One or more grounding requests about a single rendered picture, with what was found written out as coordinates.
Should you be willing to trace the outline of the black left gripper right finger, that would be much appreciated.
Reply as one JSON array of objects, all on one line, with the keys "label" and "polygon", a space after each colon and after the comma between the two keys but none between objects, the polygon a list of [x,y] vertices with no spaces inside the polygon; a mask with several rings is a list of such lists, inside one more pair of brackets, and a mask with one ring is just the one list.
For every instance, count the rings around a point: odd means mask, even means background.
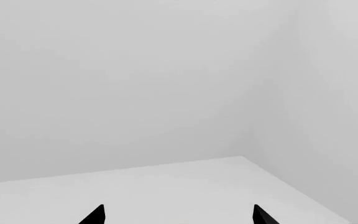
[{"label": "black left gripper right finger", "polygon": [[279,222],[257,204],[254,205],[252,219],[254,224],[279,224]]}]

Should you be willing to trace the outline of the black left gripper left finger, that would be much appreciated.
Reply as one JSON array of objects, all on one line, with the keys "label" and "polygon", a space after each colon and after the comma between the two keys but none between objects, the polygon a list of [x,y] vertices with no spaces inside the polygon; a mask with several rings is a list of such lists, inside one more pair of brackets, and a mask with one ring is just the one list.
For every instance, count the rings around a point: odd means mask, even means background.
[{"label": "black left gripper left finger", "polygon": [[104,224],[105,210],[104,205],[99,205],[88,216],[86,216],[79,224]]}]

